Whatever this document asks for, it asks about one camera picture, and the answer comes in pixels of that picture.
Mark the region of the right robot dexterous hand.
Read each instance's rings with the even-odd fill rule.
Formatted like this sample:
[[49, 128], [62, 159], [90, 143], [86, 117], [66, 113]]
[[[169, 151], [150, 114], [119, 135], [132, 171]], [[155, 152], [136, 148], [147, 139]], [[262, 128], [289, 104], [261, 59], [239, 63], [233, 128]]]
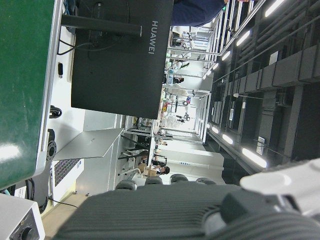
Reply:
[[143, 186], [120, 182], [89, 197], [56, 240], [317, 240], [320, 161], [302, 160], [243, 177], [239, 185], [184, 175]]

